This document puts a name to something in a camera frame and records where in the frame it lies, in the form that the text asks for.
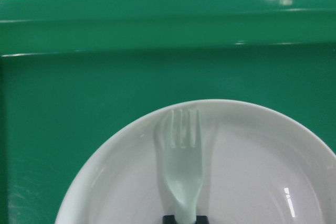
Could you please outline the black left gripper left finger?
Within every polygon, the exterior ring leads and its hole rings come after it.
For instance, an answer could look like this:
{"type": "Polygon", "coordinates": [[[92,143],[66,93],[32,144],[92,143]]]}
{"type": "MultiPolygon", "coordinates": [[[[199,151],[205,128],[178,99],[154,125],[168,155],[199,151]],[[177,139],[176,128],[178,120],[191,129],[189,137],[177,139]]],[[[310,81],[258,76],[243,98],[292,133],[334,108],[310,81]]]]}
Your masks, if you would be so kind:
{"type": "Polygon", "coordinates": [[[174,215],[165,215],[162,217],[162,224],[177,224],[174,215]]]}

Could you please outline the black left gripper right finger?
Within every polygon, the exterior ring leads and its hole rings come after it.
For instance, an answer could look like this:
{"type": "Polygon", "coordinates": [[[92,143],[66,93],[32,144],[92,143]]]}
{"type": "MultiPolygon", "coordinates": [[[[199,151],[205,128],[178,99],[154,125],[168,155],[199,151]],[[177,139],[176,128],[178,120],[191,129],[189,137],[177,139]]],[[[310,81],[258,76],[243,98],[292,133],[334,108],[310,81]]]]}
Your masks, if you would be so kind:
{"type": "Polygon", "coordinates": [[[194,223],[195,224],[209,224],[209,219],[207,216],[197,215],[194,223]]]}

